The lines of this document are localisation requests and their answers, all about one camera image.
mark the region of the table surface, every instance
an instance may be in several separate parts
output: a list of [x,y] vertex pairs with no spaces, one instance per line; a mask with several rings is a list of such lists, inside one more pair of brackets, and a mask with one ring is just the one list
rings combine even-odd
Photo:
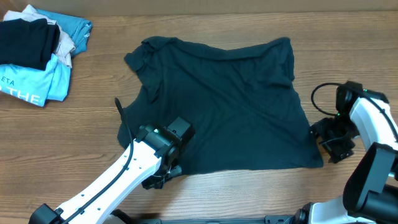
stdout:
[[[141,87],[123,57],[153,35],[236,49],[290,37],[294,88],[310,124],[324,118],[310,102],[324,82],[352,80],[384,92],[398,117],[398,12],[91,17],[88,51],[73,59],[70,94],[45,108],[0,94],[0,223],[27,223],[42,203],[72,198],[121,154],[114,97],[129,105]],[[335,90],[315,100],[333,111]],[[233,218],[290,214],[342,194],[365,151],[321,169],[225,171],[179,177],[162,190],[138,187],[120,204],[133,217]]]

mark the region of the light blue fabric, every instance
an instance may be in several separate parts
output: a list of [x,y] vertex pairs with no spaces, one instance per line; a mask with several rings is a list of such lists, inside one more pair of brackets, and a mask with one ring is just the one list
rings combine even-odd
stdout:
[[45,71],[0,65],[0,91],[37,106],[44,106],[46,99],[63,101],[68,95],[70,70],[54,54]]
[[57,21],[62,30],[70,36],[76,47],[76,50],[71,53],[71,56],[75,56],[78,53],[85,52],[87,50],[87,40],[93,26],[91,21],[79,17],[48,12],[41,9],[38,9],[37,12],[41,15],[47,16],[49,19]]

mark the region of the folded clothing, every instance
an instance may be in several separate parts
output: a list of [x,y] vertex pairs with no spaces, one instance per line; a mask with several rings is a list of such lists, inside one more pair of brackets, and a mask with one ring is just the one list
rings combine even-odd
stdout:
[[52,54],[45,71],[0,65],[0,91],[37,106],[45,100],[63,101],[68,95],[71,69]]
[[[142,82],[124,109],[133,134],[177,117],[192,123],[195,136],[178,159],[183,174],[323,165],[293,88],[290,39],[221,50],[151,37],[124,59]],[[123,125],[118,139],[130,143]]]
[[72,38],[76,47],[76,50],[71,53],[72,56],[87,50],[87,40],[90,36],[90,30],[92,28],[91,21],[79,17],[48,12],[41,9],[38,9],[37,12],[57,21],[58,25],[62,27],[63,31],[65,31]]
[[60,29],[46,19],[0,22],[0,65],[14,64],[45,70],[58,46]]
[[[37,19],[46,19],[48,24],[57,25],[57,22],[55,20],[51,20],[47,16],[40,15],[31,5],[27,5],[22,12],[8,11],[6,15],[4,15],[3,20],[10,21],[14,19],[23,19],[28,22],[32,22]],[[58,28],[60,29],[60,38],[58,42],[58,47],[55,49],[54,54],[63,64],[72,68],[70,53],[76,49],[75,43],[72,41],[69,35],[62,30],[60,26],[58,26]]]

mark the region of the robotic hand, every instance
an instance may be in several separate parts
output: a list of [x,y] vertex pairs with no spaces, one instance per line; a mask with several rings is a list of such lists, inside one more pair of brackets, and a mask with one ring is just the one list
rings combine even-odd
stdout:
[[[324,112],[313,100],[315,92],[326,85],[338,86],[337,114]],[[324,83],[314,89],[311,100],[316,109],[334,116],[315,123],[310,130],[316,138],[321,137],[319,144],[332,162],[353,155],[352,139],[356,136],[362,137],[367,151],[349,178],[342,197],[308,203],[295,215],[268,215],[262,220],[141,220],[138,223],[398,223],[398,188],[386,185],[389,176],[398,180],[398,133],[386,96],[364,90],[359,83]],[[118,101],[116,106],[126,124]],[[164,182],[179,175],[176,159],[192,136],[192,126],[181,118],[164,128],[141,127],[134,140],[131,136],[131,144],[123,155],[90,186],[56,210],[43,204],[32,214],[29,224],[133,223],[123,212],[113,210],[140,183],[146,189],[162,188]]]

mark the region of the cable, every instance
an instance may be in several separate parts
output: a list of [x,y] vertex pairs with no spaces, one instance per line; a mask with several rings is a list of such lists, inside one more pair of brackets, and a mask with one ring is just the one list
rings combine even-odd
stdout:
[[393,122],[391,121],[390,117],[388,117],[388,115],[386,114],[386,112],[384,111],[384,109],[382,109],[375,101],[372,100],[372,98],[368,97],[368,96],[367,96],[365,93],[363,93],[362,91],[356,90],[356,89],[351,88],[351,87],[349,87],[349,86],[346,86],[346,85],[343,85],[343,84],[340,84],[340,83],[322,83],[321,85],[318,85],[317,87],[315,87],[315,89],[314,89],[314,90],[312,91],[312,93],[311,93],[311,103],[312,103],[312,105],[313,105],[318,111],[320,111],[320,112],[322,112],[322,113],[324,113],[324,114],[330,115],[330,116],[336,116],[336,115],[337,115],[337,114],[333,114],[333,113],[329,113],[329,112],[323,111],[322,109],[320,109],[320,108],[315,104],[315,102],[314,102],[314,100],[313,100],[313,96],[314,96],[315,92],[316,92],[319,88],[321,88],[321,87],[323,87],[323,86],[328,86],[328,85],[341,86],[341,87],[343,87],[343,88],[346,88],[346,89],[349,90],[349,91],[352,91],[353,93],[358,94],[358,96],[367,99],[373,106],[375,106],[375,107],[380,111],[380,113],[383,115],[384,119],[386,119],[388,125],[390,126],[390,129],[391,129],[392,134],[394,135],[396,141],[398,140],[398,133],[397,133],[397,130],[395,129]]
[[92,197],[88,202],[86,202],[82,207],[80,207],[75,213],[73,213],[70,217],[68,217],[65,221],[62,222],[62,224],[68,224],[72,219],[74,219],[77,215],[81,214],[82,212],[84,212],[84,210],[91,205],[91,203],[93,203],[98,197],[100,197],[103,193],[105,193],[119,178],[120,176],[122,176],[122,174],[124,173],[124,171],[127,170],[127,168],[130,165],[131,159],[132,159],[132,152],[133,152],[133,140],[132,140],[132,134],[131,134],[131,130],[130,127],[127,125],[126,122],[126,115],[124,114],[123,108],[120,104],[120,101],[115,98],[114,99],[114,103],[116,104],[116,107],[118,108],[121,120],[122,120],[122,124],[124,124],[127,128],[127,131],[129,133],[129,137],[130,137],[130,154],[129,157],[127,159],[126,165],[123,166],[122,170],[116,175],[116,177],[107,184],[107,186],[105,186],[101,191],[99,191],[94,197]]

